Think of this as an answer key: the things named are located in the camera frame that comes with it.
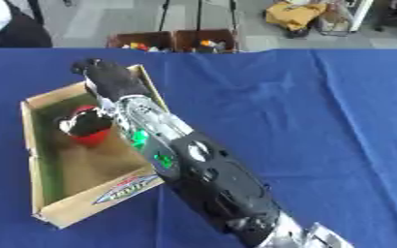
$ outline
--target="tripod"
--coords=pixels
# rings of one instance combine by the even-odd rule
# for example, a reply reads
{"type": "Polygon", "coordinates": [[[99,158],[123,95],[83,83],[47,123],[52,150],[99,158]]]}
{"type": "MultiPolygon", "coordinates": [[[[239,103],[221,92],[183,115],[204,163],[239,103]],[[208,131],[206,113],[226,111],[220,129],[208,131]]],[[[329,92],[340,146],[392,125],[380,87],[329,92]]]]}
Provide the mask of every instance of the tripod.
{"type": "MultiPolygon", "coordinates": [[[[163,15],[161,17],[161,22],[160,22],[160,27],[158,31],[163,31],[164,24],[166,22],[166,17],[167,17],[167,11],[169,8],[171,0],[166,0],[166,2],[163,4],[163,15]]],[[[228,0],[229,1],[229,8],[230,8],[230,13],[231,13],[231,24],[233,27],[232,30],[232,35],[235,39],[235,49],[239,50],[239,43],[237,42],[237,20],[236,20],[236,0],[228,0]]],[[[202,16],[202,9],[203,9],[203,0],[198,0],[198,10],[197,10],[197,24],[196,24],[196,41],[195,41],[195,46],[199,45],[199,31],[201,30],[201,16],[202,16]]]]}

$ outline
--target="black mechanical part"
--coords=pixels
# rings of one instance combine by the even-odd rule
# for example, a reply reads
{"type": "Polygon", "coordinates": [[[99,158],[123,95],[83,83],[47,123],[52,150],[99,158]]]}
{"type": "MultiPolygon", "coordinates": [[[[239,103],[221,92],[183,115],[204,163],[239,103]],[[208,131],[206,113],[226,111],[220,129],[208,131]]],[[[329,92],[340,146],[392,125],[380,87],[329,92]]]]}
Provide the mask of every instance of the black mechanical part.
{"type": "Polygon", "coordinates": [[[280,207],[224,148],[198,132],[174,140],[170,148],[177,156],[180,176],[161,177],[218,231],[234,233],[246,247],[257,247],[272,233],[280,207]],[[198,143],[206,147],[199,148],[205,153],[201,157],[191,153],[191,146],[198,143]]]}
{"type": "Polygon", "coordinates": [[[127,68],[116,63],[86,59],[74,63],[72,72],[88,77],[97,87],[97,94],[114,103],[128,95],[150,97],[150,92],[142,81],[134,77],[127,68]]]}

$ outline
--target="blue fabric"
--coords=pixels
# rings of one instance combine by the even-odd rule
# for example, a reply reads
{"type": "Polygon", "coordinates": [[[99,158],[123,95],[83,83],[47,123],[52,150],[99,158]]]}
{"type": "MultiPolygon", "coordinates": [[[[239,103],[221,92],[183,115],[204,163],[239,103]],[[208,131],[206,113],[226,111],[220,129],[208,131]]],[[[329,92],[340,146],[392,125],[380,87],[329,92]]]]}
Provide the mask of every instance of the blue fabric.
{"type": "Polygon", "coordinates": [[[80,80],[72,62],[144,64],[170,109],[272,187],[301,224],[397,248],[397,50],[235,55],[0,50],[0,248],[238,248],[165,186],[64,231],[30,217],[18,103],[80,80]]]}

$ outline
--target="cardboard box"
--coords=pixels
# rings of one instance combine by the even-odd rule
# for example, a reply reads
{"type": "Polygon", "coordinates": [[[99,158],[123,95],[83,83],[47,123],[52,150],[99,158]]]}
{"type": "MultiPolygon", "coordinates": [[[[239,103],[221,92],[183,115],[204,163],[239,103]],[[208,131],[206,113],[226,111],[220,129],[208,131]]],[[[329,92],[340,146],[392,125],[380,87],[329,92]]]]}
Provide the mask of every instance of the cardboard box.
{"type": "MultiPolygon", "coordinates": [[[[153,98],[168,110],[142,66],[141,77],[153,98]]],[[[32,190],[32,214],[60,229],[163,183],[145,159],[117,134],[115,125],[95,148],[76,144],[55,126],[95,100],[76,83],[21,102],[32,190]]]]}
{"type": "Polygon", "coordinates": [[[142,43],[148,47],[157,47],[158,49],[174,49],[171,32],[168,31],[110,36],[107,40],[107,47],[123,47],[131,43],[142,43]]]}
{"type": "Polygon", "coordinates": [[[215,43],[225,42],[226,52],[234,51],[234,38],[228,29],[178,30],[174,32],[174,49],[179,52],[192,51],[195,43],[211,40],[215,43]]]}

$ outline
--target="silver metal component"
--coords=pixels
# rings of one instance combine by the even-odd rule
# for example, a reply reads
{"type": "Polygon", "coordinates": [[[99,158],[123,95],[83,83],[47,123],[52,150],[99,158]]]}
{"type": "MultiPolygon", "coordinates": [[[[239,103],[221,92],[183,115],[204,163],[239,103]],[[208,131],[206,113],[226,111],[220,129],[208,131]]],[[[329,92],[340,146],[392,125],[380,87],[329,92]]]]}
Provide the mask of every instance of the silver metal component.
{"type": "Polygon", "coordinates": [[[193,141],[188,145],[188,151],[190,152],[190,156],[200,162],[206,162],[209,157],[210,153],[207,149],[207,146],[204,143],[199,141],[193,141]]]}
{"type": "Polygon", "coordinates": [[[164,143],[177,140],[193,132],[193,129],[185,122],[162,110],[145,96],[122,97],[116,103],[116,109],[119,118],[136,123],[136,126],[144,128],[147,133],[156,136],[164,143]]]}
{"type": "Polygon", "coordinates": [[[353,248],[353,246],[319,223],[315,223],[309,231],[305,231],[282,211],[275,230],[257,248],[353,248]]]}
{"type": "Polygon", "coordinates": [[[122,97],[115,103],[114,116],[120,126],[121,136],[126,141],[131,141],[134,132],[138,130],[144,130],[149,135],[139,152],[154,165],[155,171],[170,178],[179,176],[176,164],[169,169],[165,168],[155,159],[155,154],[173,158],[175,163],[176,154],[169,144],[191,134],[194,130],[190,126],[142,95],[122,97]]]}

